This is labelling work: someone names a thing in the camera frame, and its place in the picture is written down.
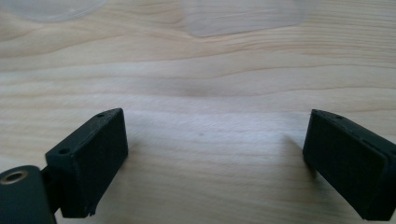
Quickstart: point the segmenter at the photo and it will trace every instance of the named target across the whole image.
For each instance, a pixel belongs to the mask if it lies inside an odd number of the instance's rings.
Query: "wooden table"
[[[394,0],[323,0],[300,25],[209,38],[186,33],[179,1],[62,23],[0,9],[0,170],[45,167],[122,107],[129,158],[94,217],[59,223],[364,223],[302,160],[310,110],[396,143],[395,88]]]

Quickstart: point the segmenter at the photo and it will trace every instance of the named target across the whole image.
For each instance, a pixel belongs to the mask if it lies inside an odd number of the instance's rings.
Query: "hole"
[[[10,185],[21,181],[27,176],[27,171],[16,171],[9,175],[6,175],[0,180],[0,183],[3,185]]]
[[[59,150],[59,154],[66,154],[69,153],[70,148],[62,148],[61,150]]]

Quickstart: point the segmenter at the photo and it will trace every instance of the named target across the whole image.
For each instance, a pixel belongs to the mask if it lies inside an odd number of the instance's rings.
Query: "translucent plastic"
[[[188,31],[224,35],[302,22],[317,0],[183,0]]]
[[[0,0],[1,6],[33,21],[66,21],[83,16],[106,0]]]

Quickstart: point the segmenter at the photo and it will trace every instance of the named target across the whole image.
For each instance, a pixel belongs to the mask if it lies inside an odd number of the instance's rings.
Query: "black plastic piece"
[[[50,175],[61,179],[63,216],[93,215],[127,155],[122,109],[94,116],[47,152]]]
[[[37,167],[20,166],[0,174],[0,223],[56,223]]]
[[[396,146],[344,117],[312,110],[304,159],[363,219],[390,220],[396,207]]]

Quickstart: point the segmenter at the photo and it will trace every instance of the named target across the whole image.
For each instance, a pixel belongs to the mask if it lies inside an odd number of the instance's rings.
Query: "wood grain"
[[[179,1],[62,23],[1,8],[0,170],[43,168],[122,107],[128,160],[94,217],[58,223],[363,223],[301,148],[312,108],[396,143],[395,24],[393,0],[323,0],[298,26],[209,38],[186,33]]]

